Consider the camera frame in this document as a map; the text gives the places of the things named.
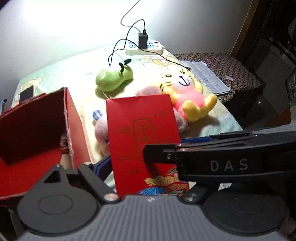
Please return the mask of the green caterpillar plush toy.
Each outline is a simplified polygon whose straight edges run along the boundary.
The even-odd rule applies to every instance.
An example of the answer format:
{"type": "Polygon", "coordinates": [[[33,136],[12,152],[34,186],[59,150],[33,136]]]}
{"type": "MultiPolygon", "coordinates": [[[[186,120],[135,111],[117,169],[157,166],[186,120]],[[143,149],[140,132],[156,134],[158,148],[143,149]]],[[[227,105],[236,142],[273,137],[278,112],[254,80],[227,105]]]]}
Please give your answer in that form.
{"type": "Polygon", "coordinates": [[[119,63],[120,68],[116,71],[101,70],[96,76],[97,88],[103,92],[111,92],[119,88],[125,81],[132,80],[133,70],[128,64],[131,59],[119,63]]]}

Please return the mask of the pink rabbit plush toy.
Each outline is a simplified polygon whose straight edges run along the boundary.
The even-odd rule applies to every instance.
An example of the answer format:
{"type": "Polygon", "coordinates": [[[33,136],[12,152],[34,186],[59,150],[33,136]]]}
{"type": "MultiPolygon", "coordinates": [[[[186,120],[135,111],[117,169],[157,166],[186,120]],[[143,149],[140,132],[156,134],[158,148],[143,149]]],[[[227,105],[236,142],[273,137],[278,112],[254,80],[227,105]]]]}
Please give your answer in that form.
{"type": "MultiPolygon", "coordinates": [[[[153,94],[161,94],[161,90],[156,86],[148,86],[145,87],[142,90],[139,90],[135,95],[153,95],[153,94]]],[[[181,114],[173,108],[176,123],[179,129],[179,133],[185,132],[188,127],[188,121],[185,120],[181,114]]],[[[93,112],[93,118],[96,121],[95,123],[95,138],[97,142],[102,147],[102,154],[104,156],[107,156],[110,154],[110,148],[109,148],[109,138],[108,138],[108,126],[107,126],[107,115],[102,114],[99,110],[96,110],[93,112]]]]}

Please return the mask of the yellow tiger plush toy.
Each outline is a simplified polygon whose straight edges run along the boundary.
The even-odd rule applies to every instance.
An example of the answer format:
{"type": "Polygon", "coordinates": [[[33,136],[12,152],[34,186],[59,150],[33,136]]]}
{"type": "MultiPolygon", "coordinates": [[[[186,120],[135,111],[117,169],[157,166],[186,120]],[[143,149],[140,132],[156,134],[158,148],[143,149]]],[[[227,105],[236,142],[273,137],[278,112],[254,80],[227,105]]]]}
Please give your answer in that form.
{"type": "Polygon", "coordinates": [[[171,98],[173,108],[188,122],[196,122],[209,114],[217,104],[215,94],[205,97],[203,86],[187,71],[174,71],[162,76],[158,87],[171,98]]]}

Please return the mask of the white power strip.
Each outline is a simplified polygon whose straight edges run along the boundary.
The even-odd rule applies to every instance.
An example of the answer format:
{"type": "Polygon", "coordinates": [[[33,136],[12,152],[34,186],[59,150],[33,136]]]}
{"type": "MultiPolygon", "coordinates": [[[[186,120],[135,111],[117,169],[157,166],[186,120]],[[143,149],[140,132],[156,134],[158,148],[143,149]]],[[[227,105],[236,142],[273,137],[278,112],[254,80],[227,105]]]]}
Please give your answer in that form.
{"type": "Polygon", "coordinates": [[[155,40],[148,40],[146,49],[139,49],[134,42],[129,41],[125,47],[127,55],[157,55],[163,53],[163,46],[155,40]]]}

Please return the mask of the black charger adapter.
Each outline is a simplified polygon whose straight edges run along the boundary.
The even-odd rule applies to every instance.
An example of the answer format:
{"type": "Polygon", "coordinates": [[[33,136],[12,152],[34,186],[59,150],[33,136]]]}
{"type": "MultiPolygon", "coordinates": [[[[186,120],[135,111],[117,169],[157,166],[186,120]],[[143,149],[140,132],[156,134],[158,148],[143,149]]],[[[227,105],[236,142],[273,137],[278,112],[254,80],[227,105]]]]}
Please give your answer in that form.
{"type": "Polygon", "coordinates": [[[144,29],[142,32],[138,33],[138,47],[143,50],[147,49],[147,41],[148,35],[144,29]]]}

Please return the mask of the black smartphone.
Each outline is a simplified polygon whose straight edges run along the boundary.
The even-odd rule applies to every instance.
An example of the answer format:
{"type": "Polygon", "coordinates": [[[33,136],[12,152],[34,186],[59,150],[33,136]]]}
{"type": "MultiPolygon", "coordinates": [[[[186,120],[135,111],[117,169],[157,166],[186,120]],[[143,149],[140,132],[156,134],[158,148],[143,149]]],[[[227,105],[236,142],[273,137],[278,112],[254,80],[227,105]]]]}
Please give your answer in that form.
{"type": "Polygon", "coordinates": [[[27,101],[34,96],[34,87],[30,86],[20,93],[20,103],[27,101]]]}

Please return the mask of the patterned brown stool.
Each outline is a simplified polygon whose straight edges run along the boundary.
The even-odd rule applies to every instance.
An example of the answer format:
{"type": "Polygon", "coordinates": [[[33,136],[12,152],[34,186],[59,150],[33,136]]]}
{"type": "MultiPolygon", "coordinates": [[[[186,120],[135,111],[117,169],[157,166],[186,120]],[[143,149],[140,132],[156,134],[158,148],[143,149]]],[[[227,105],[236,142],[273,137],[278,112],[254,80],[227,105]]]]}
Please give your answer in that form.
{"type": "Polygon", "coordinates": [[[179,60],[202,61],[230,88],[219,97],[226,106],[253,104],[263,90],[263,84],[241,62],[227,53],[176,54],[179,60]]]}

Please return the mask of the white paper sheets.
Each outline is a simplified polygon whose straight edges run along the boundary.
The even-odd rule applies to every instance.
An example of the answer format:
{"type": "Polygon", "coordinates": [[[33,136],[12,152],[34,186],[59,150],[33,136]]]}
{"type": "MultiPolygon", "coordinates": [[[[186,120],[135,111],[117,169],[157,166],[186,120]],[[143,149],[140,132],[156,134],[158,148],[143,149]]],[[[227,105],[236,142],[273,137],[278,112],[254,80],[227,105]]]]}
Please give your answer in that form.
{"type": "Polygon", "coordinates": [[[191,72],[215,95],[228,94],[230,88],[207,66],[206,63],[199,61],[181,61],[189,67],[191,72]]]}

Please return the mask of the red cardboard box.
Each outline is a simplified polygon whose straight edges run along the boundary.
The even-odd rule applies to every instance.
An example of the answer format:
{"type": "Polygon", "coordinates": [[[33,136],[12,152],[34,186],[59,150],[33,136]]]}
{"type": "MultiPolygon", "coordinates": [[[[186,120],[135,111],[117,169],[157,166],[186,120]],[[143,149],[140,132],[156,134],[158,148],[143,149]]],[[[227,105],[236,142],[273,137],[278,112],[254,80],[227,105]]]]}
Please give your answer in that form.
{"type": "Polygon", "coordinates": [[[83,125],[66,87],[1,115],[1,200],[24,195],[61,161],[62,134],[67,136],[74,168],[91,160],[83,125]]]}

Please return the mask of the red envelope packet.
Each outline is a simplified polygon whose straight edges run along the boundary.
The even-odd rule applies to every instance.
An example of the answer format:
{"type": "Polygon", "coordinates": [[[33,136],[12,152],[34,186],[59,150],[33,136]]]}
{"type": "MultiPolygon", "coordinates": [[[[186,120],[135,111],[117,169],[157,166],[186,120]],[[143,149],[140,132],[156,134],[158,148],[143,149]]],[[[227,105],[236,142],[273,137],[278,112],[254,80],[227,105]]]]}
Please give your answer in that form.
{"type": "Polygon", "coordinates": [[[116,192],[120,197],[181,195],[189,190],[174,164],[144,162],[149,144],[181,142],[167,94],[113,98],[106,102],[108,139],[116,192]]]}

